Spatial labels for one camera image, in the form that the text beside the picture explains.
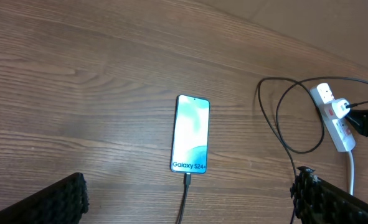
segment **smartphone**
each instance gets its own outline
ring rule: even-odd
[[[186,95],[177,97],[171,156],[173,172],[206,173],[209,113],[208,100]]]

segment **white power strip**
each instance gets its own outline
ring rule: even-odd
[[[324,115],[322,106],[334,100],[329,85],[327,83],[319,84],[318,86],[311,89],[311,95],[318,105],[325,126],[328,129],[337,150],[339,152],[351,151],[356,146],[356,140],[354,139],[354,136],[352,135],[346,120],[344,118],[329,119],[328,117],[326,117],[326,115]]]

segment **wooden tabletop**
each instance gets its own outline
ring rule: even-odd
[[[170,170],[174,110],[188,94],[211,111],[207,173],[192,178],[183,223],[288,223],[293,171],[256,85],[326,75],[368,80],[368,69],[189,0],[0,0],[0,210],[82,172],[81,223],[174,223],[184,188]],[[363,84],[329,84],[368,99]],[[263,84],[271,116],[289,85]],[[294,148],[317,143],[304,90],[280,114]],[[354,194],[368,203],[368,140],[354,135]],[[293,157],[346,189],[347,157],[328,135]]]

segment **lit screen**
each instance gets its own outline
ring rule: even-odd
[[[206,172],[209,111],[207,100],[178,97],[171,159],[173,171]]]

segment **black cable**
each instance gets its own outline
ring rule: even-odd
[[[289,81],[289,82],[293,82],[294,84],[292,86],[290,86],[285,92],[284,94],[282,95],[282,97],[280,98],[279,102],[278,102],[278,105],[276,106],[276,115],[275,115],[275,124],[276,124],[276,131],[275,129],[273,128],[270,120],[268,119],[267,117],[267,114],[265,113],[265,110],[264,110],[264,107],[263,107],[263,104],[262,104],[262,101],[261,101],[261,95],[260,95],[260,92],[261,92],[261,84],[266,81],[266,80],[284,80],[284,81]],[[258,89],[258,102],[260,104],[260,108],[261,108],[261,111],[264,115],[264,118],[265,120],[267,121],[268,125],[270,126],[272,132],[274,133],[274,135],[276,136],[276,138],[278,138],[279,142],[281,142],[283,148],[285,149],[286,153],[288,154],[289,156],[289,159],[290,159],[290,162],[291,162],[291,165],[293,167],[293,173],[295,174],[295,178],[297,176],[297,173],[296,173],[296,166],[295,166],[295,163],[293,162],[293,158],[290,154],[290,151],[294,152],[294,153],[298,153],[298,154],[306,154],[306,153],[309,153],[309,152],[312,152],[314,151],[316,148],[319,147],[319,145],[321,145],[324,137],[325,137],[325,130],[324,130],[324,123],[323,123],[323,119],[322,119],[322,114],[321,112],[319,111],[318,109],[318,106],[314,100],[314,98],[312,97],[311,95],[311,92],[302,84],[304,82],[309,82],[309,81],[314,81],[314,80],[350,80],[350,81],[355,81],[355,82],[361,82],[361,83],[365,83],[365,84],[368,84],[368,81],[365,81],[365,80],[361,80],[361,79],[358,79],[358,78],[349,78],[349,77],[316,77],[316,78],[308,78],[308,79],[305,79],[305,80],[301,80],[301,81],[296,81],[294,79],[291,79],[291,78],[283,78],[283,77],[268,77],[268,78],[263,78],[262,80],[260,80],[257,84],[257,89]],[[294,150],[292,147],[290,147],[286,141],[283,139],[283,136],[282,136],[282,132],[281,132],[281,129],[280,129],[280,125],[279,125],[279,109],[280,109],[280,105],[283,101],[283,98],[286,96],[286,94],[292,89],[294,88],[296,85],[299,85],[301,86],[306,92],[307,94],[309,95],[309,97],[311,97],[314,105],[315,105],[315,108],[316,108],[316,111],[318,113],[318,117],[319,117],[319,121],[321,123],[321,139],[318,141],[318,143],[312,147],[311,149],[307,150],[307,151],[297,151],[297,150]],[[347,108],[353,108],[355,106],[358,106],[358,105],[361,105],[361,104],[364,104],[364,103],[368,103],[368,100],[367,101],[363,101],[363,102],[360,102],[360,103],[353,103],[353,104],[350,104],[350,105],[347,105]],[[293,223],[293,219],[294,219],[294,215],[295,215],[295,211],[293,211],[293,214],[292,214],[292,217],[291,217],[291,221],[290,223]]]
[[[178,216],[177,224],[181,224],[182,218],[184,216],[184,208],[185,208],[186,198],[187,198],[187,195],[188,195],[189,186],[191,184],[191,173],[186,173],[184,175],[184,184],[185,184],[184,196],[182,196],[182,203],[181,203],[181,208],[179,210],[179,216]]]

